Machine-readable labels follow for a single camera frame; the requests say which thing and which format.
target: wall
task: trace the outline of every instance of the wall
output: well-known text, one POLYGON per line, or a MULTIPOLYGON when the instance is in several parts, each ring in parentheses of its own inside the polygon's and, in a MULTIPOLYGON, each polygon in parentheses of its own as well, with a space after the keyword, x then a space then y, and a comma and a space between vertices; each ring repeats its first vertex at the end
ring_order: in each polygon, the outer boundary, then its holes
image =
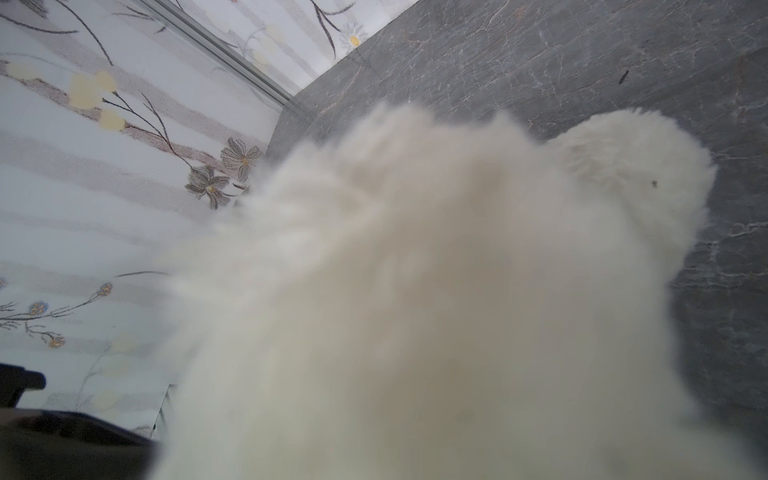
POLYGON ((417 0, 174 0, 296 94, 417 0))
POLYGON ((48 378, 21 407, 147 432, 149 257, 231 206, 280 109, 127 2, 0 0, 0 45, 0 362, 48 378))

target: gray countertop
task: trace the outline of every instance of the gray countertop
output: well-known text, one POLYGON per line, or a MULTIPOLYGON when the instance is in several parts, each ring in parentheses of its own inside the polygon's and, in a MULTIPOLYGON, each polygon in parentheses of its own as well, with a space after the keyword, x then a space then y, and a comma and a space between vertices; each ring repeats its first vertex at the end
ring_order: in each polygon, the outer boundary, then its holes
POLYGON ((720 172, 674 282, 682 371, 768 458, 767 1, 421 0, 296 96, 267 158, 383 99, 450 121, 510 111, 542 139, 653 108, 699 137, 720 172))

